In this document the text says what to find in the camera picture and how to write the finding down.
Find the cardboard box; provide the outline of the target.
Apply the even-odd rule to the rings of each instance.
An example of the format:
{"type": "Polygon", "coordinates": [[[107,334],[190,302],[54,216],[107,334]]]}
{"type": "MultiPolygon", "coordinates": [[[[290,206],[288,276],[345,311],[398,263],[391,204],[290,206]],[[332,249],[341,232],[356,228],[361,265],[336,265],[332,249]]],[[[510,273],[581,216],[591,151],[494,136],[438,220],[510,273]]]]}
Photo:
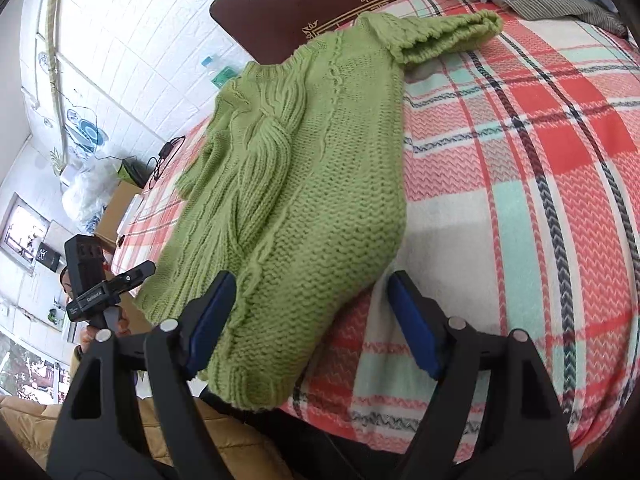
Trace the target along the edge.
{"type": "Polygon", "coordinates": [[[102,247],[107,252],[114,252],[117,245],[118,234],[117,228],[125,217],[131,201],[142,193],[142,188],[138,188],[134,184],[120,181],[116,186],[114,194],[107,204],[102,218],[94,231],[102,247]]]}

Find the red plaid blanket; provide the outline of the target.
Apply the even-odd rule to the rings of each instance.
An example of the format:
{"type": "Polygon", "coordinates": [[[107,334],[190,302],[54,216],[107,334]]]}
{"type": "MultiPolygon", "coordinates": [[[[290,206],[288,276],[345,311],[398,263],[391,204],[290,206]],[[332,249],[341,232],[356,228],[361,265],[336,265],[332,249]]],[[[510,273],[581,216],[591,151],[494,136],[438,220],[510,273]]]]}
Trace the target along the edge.
{"type": "MultiPolygon", "coordinates": [[[[503,18],[480,50],[405,86],[406,239],[388,272],[479,332],[526,330],[568,417],[598,442],[639,383],[639,52],[574,20],[524,21],[473,0],[397,0],[397,16],[503,18]]],[[[206,119],[145,190],[112,263],[155,260],[182,209],[172,189],[206,119]]],[[[282,405],[309,425],[405,452],[435,383],[384,281],[344,307],[282,405]]]]}

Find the green knitted sweater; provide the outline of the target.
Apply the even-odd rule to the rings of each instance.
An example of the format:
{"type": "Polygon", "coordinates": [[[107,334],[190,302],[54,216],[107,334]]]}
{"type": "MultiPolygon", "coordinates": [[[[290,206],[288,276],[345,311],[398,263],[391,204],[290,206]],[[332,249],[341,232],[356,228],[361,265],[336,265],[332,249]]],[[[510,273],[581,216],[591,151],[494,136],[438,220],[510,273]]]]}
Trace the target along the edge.
{"type": "Polygon", "coordinates": [[[217,96],[175,185],[183,208],[137,307],[173,318],[221,271],[236,299],[205,367],[240,410],[276,408],[338,310],[396,256],[406,227],[404,73],[479,48],[491,11],[365,13],[279,64],[250,63],[217,96]]]}

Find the green label water bottle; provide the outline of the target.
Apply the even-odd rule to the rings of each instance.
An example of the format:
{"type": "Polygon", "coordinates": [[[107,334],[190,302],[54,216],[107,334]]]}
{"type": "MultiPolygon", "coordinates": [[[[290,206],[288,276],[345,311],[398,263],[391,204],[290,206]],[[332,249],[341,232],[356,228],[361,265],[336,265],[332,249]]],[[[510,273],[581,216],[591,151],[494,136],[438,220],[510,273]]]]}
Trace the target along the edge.
{"type": "Polygon", "coordinates": [[[207,55],[201,62],[206,70],[207,79],[220,90],[229,80],[238,76],[234,67],[228,64],[219,55],[207,55]]]}

